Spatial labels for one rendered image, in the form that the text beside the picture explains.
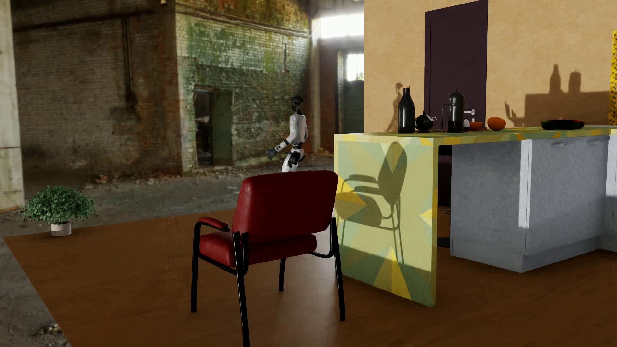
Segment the dark purple door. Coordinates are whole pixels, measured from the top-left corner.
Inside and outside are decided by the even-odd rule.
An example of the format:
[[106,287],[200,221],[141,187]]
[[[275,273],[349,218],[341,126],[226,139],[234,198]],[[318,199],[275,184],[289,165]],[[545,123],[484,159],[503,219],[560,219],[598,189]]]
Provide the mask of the dark purple door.
[[433,130],[447,125],[443,107],[449,94],[465,96],[465,110],[486,118],[488,0],[426,12],[424,109],[436,117]]

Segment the black french press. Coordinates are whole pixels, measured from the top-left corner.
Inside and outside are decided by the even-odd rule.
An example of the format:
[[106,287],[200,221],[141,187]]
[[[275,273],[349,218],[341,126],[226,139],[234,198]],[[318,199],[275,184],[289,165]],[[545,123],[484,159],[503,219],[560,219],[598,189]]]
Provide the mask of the black french press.
[[465,96],[455,90],[449,94],[449,100],[441,107],[441,125],[448,132],[462,133],[464,129]]

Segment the grey kitchen cabinet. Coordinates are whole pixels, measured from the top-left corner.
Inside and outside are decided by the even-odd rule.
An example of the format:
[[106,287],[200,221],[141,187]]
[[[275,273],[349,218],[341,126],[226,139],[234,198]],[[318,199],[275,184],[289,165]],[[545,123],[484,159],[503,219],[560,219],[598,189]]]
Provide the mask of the grey kitchen cabinet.
[[452,146],[450,240],[514,272],[617,252],[617,135]]

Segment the black glass bottle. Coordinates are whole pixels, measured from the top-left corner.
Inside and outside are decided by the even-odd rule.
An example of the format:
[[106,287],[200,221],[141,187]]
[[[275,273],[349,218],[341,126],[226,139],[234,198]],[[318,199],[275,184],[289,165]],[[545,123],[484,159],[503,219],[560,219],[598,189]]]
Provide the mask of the black glass bottle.
[[398,103],[398,133],[413,133],[415,131],[415,105],[410,95],[410,86],[405,86],[402,90],[402,97]]

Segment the red leather office chair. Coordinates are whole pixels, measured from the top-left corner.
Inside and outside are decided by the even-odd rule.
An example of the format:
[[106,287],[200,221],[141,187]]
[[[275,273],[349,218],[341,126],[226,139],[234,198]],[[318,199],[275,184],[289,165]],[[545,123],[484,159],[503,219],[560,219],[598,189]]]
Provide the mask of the red leather office chair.
[[197,311],[199,260],[236,276],[243,347],[250,346],[244,276],[249,266],[280,261],[278,289],[284,289],[289,257],[311,254],[335,258],[340,321],[345,299],[336,218],[332,216],[338,175],[305,170],[256,175],[243,180],[229,225],[201,217],[194,226],[191,264],[191,312]]

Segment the black teapot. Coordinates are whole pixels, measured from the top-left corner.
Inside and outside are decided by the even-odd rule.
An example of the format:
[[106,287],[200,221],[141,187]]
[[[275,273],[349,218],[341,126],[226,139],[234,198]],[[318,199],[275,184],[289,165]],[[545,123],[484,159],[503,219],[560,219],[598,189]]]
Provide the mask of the black teapot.
[[415,128],[420,133],[428,133],[436,122],[436,117],[426,114],[425,110],[415,119]]

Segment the yellow patterned kitchen counter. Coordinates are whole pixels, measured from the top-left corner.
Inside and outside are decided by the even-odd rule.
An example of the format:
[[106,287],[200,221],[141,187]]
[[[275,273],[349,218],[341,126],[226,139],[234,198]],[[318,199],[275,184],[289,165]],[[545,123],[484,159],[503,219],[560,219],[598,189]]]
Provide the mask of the yellow patterned kitchen counter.
[[617,135],[617,127],[335,135],[343,274],[435,306],[439,148],[599,135]]

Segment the white humanoid robot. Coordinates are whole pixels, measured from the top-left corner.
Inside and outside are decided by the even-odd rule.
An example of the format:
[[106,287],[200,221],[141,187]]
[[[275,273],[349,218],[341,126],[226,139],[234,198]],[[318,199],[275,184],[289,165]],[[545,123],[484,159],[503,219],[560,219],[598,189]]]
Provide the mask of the white humanoid robot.
[[282,165],[282,172],[295,171],[298,163],[304,160],[304,150],[302,148],[304,142],[308,138],[308,128],[305,115],[299,108],[300,104],[304,102],[304,99],[300,96],[295,96],[291,99],[291,108],[295,112],[289,117],[289,136],[284,139],[279,145],[274,148],[280,152],[288,145],[292,145],[292,149],[287,154],[284,163]]

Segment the black flat dish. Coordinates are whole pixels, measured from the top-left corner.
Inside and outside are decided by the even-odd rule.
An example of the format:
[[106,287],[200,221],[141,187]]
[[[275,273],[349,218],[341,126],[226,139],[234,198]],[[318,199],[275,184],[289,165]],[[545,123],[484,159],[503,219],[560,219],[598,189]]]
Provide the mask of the black flat dish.
[[582,129],[585,122],[579,120],[555,119],[541,121],[544,130],[577,130]]

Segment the potted green plant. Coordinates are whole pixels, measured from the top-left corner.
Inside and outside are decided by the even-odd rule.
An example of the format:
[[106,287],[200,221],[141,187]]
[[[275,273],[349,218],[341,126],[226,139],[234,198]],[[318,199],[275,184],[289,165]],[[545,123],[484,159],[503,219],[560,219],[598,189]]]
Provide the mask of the potted green plant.
[[72,220],[97,217],[94,201],[80,191],[65,186],[47,186],[28,200],[20,214],[23,220],[51,225],[52,236],[72,234]]

